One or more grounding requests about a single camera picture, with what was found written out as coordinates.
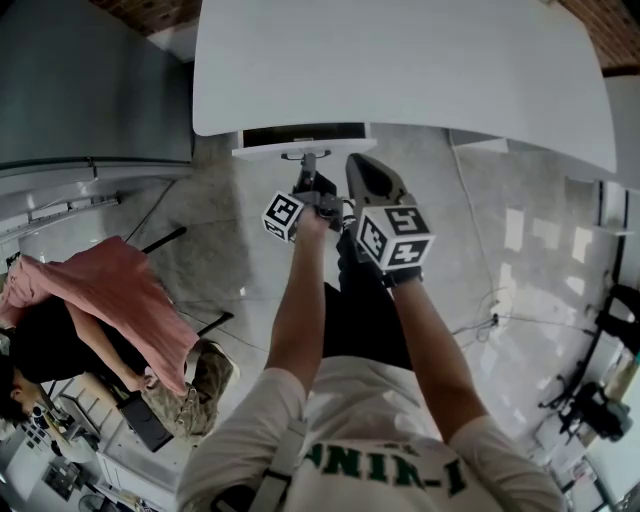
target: white cable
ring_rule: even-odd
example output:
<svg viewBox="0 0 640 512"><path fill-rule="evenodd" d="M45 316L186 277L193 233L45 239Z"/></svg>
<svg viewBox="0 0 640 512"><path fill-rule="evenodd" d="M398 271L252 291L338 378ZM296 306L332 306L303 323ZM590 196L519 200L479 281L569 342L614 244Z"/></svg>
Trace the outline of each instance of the white cable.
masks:
<svg viewBox="0 0 640 512"><path fill-rule="evenodd" d="M453 142L453 132L449 131L449 145L451 146L451 152L453 153L453 158L456 162L456 170L458 171L458 178L460 178L460 183L462 184L462 189L464 190L464 194L467 196L467 204L469 205L469 211L471 212L471 220L473 221L473 226L476 230L476 237L478 238L478 243L480 245L480 251L482 251L482 257L484 259L484 265L487 269L487 277L489 278L489 286L491 287L490 293L495 293L497 290L493 286L493 277L491 276L491 269L489 268L489 259L487 258L487 251L484 249L484 243L482 242L482 236L480 235L480 228L478 227L478 221L476 219L476 209L473 206L473 202L471 201L471 195L469 194L469 189L467 188L467 184L464 182L464 178L462 177L462 166L460 165L460 157L458 156L458 150Z"/></svg>

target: dark hair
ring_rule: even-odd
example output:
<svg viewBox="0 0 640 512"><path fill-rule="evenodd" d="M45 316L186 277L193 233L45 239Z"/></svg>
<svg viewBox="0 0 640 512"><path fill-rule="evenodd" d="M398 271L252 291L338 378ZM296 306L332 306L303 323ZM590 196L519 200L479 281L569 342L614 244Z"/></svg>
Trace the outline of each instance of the dark hair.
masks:
<svg viewBox="0 0 640 512"><path fill-rule="evenodd" d="M13 361L9 356L0 355L0 418L24 423L29 421L29 417L22 412L22 405L11 398L13 378Z"/></svg>

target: brick wall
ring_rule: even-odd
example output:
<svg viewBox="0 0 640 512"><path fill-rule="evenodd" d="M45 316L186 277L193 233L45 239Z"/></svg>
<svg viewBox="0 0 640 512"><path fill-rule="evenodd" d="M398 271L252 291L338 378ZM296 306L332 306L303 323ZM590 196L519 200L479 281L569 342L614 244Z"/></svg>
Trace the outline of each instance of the brick wall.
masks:
<svg viewBox="0 0 640 512"><path fill-rule="evenodd" d="M622 0L560 0L586 25L603 69L640 65L640 28Z"/></svg>
<svg viewBox="0 0 640 512"><path fill-rule="evenodd" d="M90 1L144 36L196 19L202 4L202 0ZM559 1L587 26L604 69L640 65L640 28L622 0Z"/></svg>
<svg viewBox="0 0 640 512"><path fill-rule="evenodd" d="M89 0L148 36L200 15L202 0Z"/></svg>

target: shoulder strap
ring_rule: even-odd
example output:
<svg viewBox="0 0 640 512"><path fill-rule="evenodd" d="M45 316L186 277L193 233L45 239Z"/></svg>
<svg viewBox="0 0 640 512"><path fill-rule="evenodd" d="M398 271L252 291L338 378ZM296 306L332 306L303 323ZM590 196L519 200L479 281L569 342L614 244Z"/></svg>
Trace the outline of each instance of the shoulder strap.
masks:
<svg viewBox="0 0 640 512"><path fill-rule="evenodd" d="M274 512L282 495L291 483L291 476L302 449L307 425L303 421L292 420L282 436L269 469L251 503L249 512Z"/></svg>

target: sleeve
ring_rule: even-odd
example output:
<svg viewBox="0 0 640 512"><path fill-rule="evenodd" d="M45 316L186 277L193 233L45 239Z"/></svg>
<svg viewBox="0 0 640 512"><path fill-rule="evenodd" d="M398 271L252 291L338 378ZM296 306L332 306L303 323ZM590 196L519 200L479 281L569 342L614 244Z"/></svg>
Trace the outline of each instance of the sleeve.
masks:
<svg viewBox="0 0 640 512"><path fill-rule="evenodd" d="M462 427L449 442L496 498L515 502L526 512L566 510L566 502L549 474L528 460L488 416Z"/></svg>
<svg viewBox="0 0 640 512"><path fill-rule="evenodd" d="M194 450L177 490L177 510L209 511L222 491L257 489L292 419L302 419L306 393L286 370L269 368L231 416Z"/></svg>

